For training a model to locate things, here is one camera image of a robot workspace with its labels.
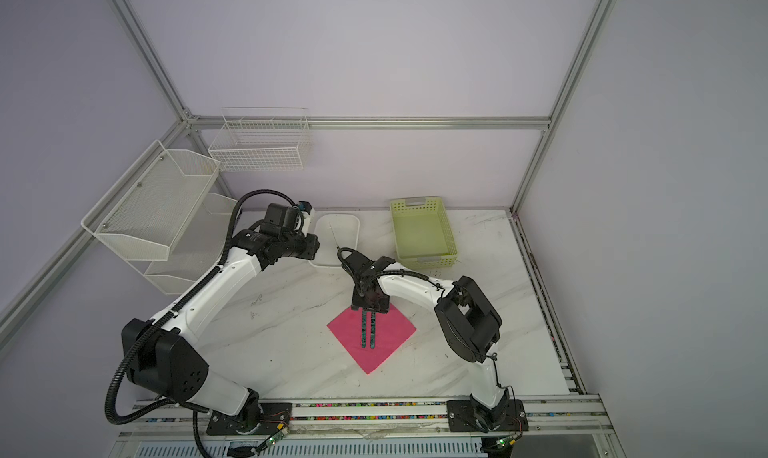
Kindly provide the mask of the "spoon with teal handle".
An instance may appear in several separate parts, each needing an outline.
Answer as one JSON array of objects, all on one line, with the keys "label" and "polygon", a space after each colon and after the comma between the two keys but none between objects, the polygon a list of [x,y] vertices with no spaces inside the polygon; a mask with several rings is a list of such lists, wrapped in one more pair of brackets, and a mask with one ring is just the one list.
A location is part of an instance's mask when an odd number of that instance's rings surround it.
[{"label": "spoon with teal handle", "polygon": [[362,349],[365,349],[367,347],[367,328],[368,328],[368,316],[366,310],[361,310],[361,339],[360,339],[360,345]]}]

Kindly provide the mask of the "fork with teal handle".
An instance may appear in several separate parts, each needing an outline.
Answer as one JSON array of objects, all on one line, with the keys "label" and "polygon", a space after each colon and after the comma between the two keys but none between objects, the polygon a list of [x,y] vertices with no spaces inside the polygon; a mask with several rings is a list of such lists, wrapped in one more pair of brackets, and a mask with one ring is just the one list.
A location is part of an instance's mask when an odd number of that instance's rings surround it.
[{"label": "fork with teal handle", "polygon": [[375,312],[370,313],[370,332],[369,332],[369,348],[371,350],[376,348],[376,324],[377,314]]}]

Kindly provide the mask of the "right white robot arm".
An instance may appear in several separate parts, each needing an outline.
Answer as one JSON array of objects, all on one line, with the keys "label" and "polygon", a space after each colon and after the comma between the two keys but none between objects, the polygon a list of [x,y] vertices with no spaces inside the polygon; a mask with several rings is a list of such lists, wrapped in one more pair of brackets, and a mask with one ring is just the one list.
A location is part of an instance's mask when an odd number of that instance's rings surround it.
[{"label": "right white robot arm", "polygon": [[455,281],[431,277],[386,256],[372,260],[348,247],[340,249],[338,258],[353,281],[354,310],[385,314],[396,297],[435,313],[447,345],[470,364],[470,426],[482,432],[499,429],[511,399],[498,378],[502,318],[479,285],[468,276]]}]

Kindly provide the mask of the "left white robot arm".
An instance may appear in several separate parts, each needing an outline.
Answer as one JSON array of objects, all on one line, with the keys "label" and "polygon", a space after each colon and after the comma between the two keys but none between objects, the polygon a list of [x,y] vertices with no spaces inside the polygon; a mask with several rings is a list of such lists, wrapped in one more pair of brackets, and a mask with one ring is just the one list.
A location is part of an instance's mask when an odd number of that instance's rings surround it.
[{"label": "left white robot arm", "polygon": [[133,319],[123,328],[124,358],[105,403],[111,423],[128,423],[146,413],[117,413],[117,391],[128,380],[168,403],[227,416],[242,433],[258,427],[262,415],[258,393],[213,371],[197,343],[245,285],[281,258],[314,259],[319,240],[308,231],[312,206],[306,201],[272,203],[264,218],[242,230],[235,228],[239,214],[233,210],[220,258],[197,282],[152,318]]}]

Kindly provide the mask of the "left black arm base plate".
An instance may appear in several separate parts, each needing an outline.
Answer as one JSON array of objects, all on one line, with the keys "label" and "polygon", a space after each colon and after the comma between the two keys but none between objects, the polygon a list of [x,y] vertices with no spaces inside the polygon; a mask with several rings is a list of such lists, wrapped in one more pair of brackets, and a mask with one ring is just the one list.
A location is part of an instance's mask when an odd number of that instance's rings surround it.
[{"label": "left black arm base plate", "polygon": [[258,407],[246,407],[238,415],[229,416],[214,411],[206,428],[208,436],[268,436],[286,428],[291,420],[290,402],[260,402]]}]

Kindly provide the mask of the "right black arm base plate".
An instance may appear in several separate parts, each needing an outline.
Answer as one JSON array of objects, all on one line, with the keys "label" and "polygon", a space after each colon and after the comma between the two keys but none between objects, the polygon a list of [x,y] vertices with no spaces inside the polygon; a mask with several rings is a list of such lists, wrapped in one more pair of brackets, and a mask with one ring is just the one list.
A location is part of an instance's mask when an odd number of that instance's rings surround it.
[{"label": "right black arm base plate", "polygon": [[446,403],[451,432],[527,432],[529,423],[521,400],[502,399],[494,408],[486,408],[474,399],[449,400]]}]

